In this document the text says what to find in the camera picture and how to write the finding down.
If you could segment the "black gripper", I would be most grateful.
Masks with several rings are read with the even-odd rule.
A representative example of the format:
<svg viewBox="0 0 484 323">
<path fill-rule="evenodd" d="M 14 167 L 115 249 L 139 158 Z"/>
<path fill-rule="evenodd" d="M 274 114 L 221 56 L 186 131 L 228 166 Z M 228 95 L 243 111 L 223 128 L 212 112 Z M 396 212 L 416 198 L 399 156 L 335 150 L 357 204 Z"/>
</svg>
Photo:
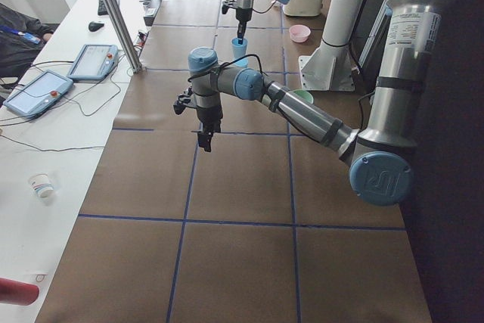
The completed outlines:
<svg viewBox="0 0 484 323">
<path fill-rule="evenodd" d="M 246 23 L 251 20 L 251 8 L 237 8 L 236 19 L 240 22 L 237 26 L 237 42 L 238 44 L 243 44 Z"/>
<path fill-rule="evenodd" d="M 211 141 L 214 132 L 221 132 L 221 121 L 223 118 L 222 106 L 216 105 L 214 107 L 200 107 L 197 109 L 197 117 L 202 123 L 202 130 L 197 132 L 198 147 L 211 152 Z"/>
</svg>

